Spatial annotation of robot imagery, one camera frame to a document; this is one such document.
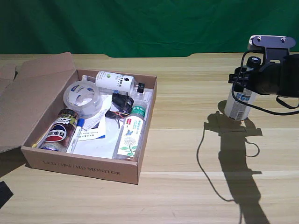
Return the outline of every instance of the bottle cap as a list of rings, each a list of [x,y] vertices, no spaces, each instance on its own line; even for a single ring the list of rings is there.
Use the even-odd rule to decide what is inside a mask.
[[[79,118],[77,126],[83,127],[85,120],[83,118]]]
[[[252,56],[252,57],[248,58],[248,60],[246,62],[246,66],[255,69],[258,66],[260,66],[261,61],[262,60],[259,57]]]
[[[144,83],[138,83],[137,85],[137,92],[143,93],[144,92]]]

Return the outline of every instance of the clear tape roll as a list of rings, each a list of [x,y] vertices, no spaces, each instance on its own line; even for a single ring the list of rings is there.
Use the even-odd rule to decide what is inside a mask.
[[[90,81],[77,81],[69,85],[64,92],[64,103],[83,119],[94,116],[102,107],[100,91]]]

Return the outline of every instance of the wood grain surface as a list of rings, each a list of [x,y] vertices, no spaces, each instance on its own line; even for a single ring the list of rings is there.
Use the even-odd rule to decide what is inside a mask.
[[[0,55],[0,66],[41,56]],[[0,223],[297,224],[299,115],[252,109],[238,123],[221,113],[231,87],[228,75],[241,56],[74,55],[78,68],[157,75],[140,183],[31,169],[15,149],[0,154],[0,181],[14,193],[0,210]],[[254,103],[289,111],[273,95]]]

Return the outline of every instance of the spray bottle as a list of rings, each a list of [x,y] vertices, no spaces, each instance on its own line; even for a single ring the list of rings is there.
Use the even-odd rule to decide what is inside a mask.
[[[82,80],[96,84],[101,92],[116,93],[132,97],[139,88],[144,88],[144,83],[138,83],[133,76],[99,71],[96,78],[82,76]]]
[[[248,58],[246,62],[246,66],[244,66],[244,68],[246,68],[246,71],[250,71],[260,66],[260,63],[261,63],[260,58],[252,56]],[[240,101],[248,104],[252,104],[256,98],[256,93],[246,88],[243,89],[243,92],[234,91],[234,95]],[[250,106],[246,106],[235,101],[235,99],[232,96],[232,92],[230,90],[228,94],[226,106],[224,108],[224,113],[226,116],[228,116],[233,120],[245,120],[248,117],[250,109],[251,109]]]

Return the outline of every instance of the cardboard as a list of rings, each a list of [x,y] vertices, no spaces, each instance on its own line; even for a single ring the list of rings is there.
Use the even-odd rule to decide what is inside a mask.
[[[154,92],[136,162],[31,148],[65,108],[65,89],[81,80],[82,75],[95,77],[97,73],[97,70],[76,69],[69,52],[25,62],[0,97],[0,152],[21,147],[32,168],[137,184],[156,99],[156,76],[124,73],[144,82]]]
[[[14,64],[6,64],[0,68],[0,96],[6,87],[13,82],[15,67]]]

